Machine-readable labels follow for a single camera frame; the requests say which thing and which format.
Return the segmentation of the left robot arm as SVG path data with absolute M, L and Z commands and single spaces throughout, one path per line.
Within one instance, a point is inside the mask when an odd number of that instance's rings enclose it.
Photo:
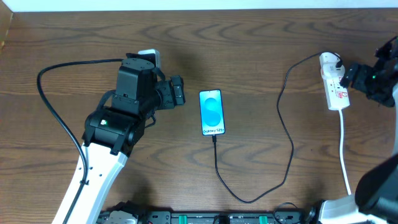
M 53 222 L 95 223 L 115 178 L 144 135 L 146 121 L 157 110 L 184 103 L 183 79 L 176 75 L 166 80 L 157 50 L 127 54 L 115 90 L 104 94 L 86 118 L 83 155 Z

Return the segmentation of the blue Galaxy smartphone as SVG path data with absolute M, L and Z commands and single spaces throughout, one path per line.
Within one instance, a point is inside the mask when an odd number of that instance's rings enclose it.
M 199 92 L 199 100 L 202 135 L 224 134 L 226 128 L 221 90 L 203 90 Z

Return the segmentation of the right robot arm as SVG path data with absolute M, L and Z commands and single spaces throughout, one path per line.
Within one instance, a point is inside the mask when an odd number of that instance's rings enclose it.
M 397 37 L 375 52 L 374 66 L 352 63 L 345 69 L 339 55 L 320 54 L 328 107 L 348 107 L 349 87 L 388 108 L 397 108 Z M 360 179 L 354 193 L 325 200 L 308 214 L 307 223 L 397 223 L 397 149 Z

